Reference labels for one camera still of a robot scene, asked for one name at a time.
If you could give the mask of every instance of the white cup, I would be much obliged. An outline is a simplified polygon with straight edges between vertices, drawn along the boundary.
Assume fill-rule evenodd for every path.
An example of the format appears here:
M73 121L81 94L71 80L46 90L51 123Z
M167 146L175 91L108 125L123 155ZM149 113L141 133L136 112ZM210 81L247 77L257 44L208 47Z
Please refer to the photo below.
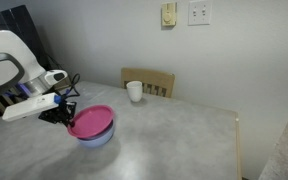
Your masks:
M139 102L142 99L143 89L141 81L131 81L126 84L128 97L133 102Z

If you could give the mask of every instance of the bowl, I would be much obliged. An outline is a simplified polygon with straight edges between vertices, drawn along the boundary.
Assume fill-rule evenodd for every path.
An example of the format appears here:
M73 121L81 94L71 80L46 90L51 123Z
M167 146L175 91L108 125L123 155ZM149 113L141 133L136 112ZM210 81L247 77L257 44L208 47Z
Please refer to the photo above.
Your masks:
M74 126L67 126L68 133L86 139L104 132L114 118L114 111L106 105L95 105L83 109L74 118Z
M100 134L88 138L77 138L77 140L85 147L95 148L107 143L114 133L113 120L110 125Z

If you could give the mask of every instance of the pink bowl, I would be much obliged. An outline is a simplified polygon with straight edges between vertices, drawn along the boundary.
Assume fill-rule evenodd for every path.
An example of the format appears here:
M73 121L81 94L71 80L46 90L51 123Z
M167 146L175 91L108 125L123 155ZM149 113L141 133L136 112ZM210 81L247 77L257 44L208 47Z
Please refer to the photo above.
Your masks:
M113 109L96 105L80 111L73 119L74 127L67 127L68 133L77 138L91 138L102 133L112 122Z

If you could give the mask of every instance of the black cable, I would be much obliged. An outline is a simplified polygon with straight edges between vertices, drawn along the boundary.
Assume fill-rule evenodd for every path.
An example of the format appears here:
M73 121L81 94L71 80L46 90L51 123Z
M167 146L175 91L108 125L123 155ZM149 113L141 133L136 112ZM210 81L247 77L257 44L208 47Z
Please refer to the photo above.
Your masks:
M71 88L69 90L69 93L74 90L75 94L72 94L72 95L67 95L66 96L66 99L67 98L70 98L70 97L77 97L77 96L80 96L80 93L76 90L75 88L75 85L80 81L80 74L75 74L73 79L71 80Z

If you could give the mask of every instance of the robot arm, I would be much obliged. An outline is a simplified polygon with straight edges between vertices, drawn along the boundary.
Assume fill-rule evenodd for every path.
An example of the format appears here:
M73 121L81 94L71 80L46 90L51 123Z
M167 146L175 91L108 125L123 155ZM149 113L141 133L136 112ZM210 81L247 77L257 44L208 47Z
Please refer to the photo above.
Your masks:
M0 95L20 83L31 97L9 106L3 115L4 120L11 121L57 107L55 93L42 94L65 77L65 71L45 71L19 37L11 31L0 31Z

